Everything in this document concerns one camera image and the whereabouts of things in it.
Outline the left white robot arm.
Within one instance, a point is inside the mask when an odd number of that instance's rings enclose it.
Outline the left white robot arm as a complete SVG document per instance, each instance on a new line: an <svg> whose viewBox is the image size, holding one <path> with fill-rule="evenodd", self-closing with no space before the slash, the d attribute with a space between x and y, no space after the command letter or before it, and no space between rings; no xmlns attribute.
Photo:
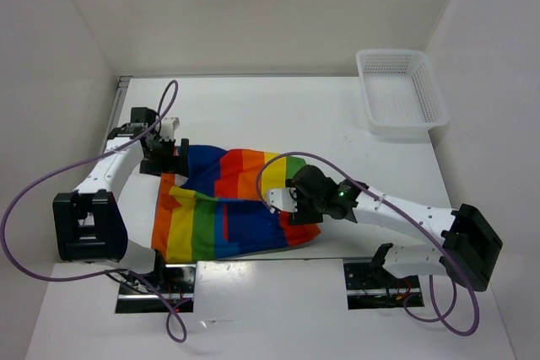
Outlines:
<svg viewBox="0 0 540 360"><path fill-rule="evenodd" d="M104 155L85 180L53 200L63 261L106 263L138 273L139 283L152 293L165 288L165 258L129 238L117 200L134 169L143 175L189 175L189 141L176 141L179 125L177 117L160 119L150 108L135 107L129 122L109 132Z"/></svg>

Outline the rainbow striped shorts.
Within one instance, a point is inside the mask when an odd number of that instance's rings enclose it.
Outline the rainbow striped shorts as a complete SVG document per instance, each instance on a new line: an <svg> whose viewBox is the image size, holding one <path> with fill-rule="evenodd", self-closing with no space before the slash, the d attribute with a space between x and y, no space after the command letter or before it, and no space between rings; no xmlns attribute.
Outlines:
<svg viewBox="0 0 540 360"><path fill-rule="evenodd" d="M162 174L151 246L168 264L214 261L282 250L315 239L317 223L292 225L286 212L270 212L258 193L283 188L302 158L273 162L274 153L193 145L189 176Z"/></svg>

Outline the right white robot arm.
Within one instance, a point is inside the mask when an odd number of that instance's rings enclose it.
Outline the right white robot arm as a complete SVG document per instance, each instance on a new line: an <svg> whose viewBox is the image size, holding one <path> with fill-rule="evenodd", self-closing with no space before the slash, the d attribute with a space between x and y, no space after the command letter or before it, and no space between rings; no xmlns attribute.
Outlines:
<svg viewBox="0 0 540 360"><path fill-rule="evenodd" d="M337 183L314 165L286 180L295 208L292 225L324 217L390 229L419 241L414 246L382 244L371 260L371 280L388 287L398 278L447 275L453 282L483 292L489 286L503 242L474 206L423 206L378 191L358 181Z"/></svg>

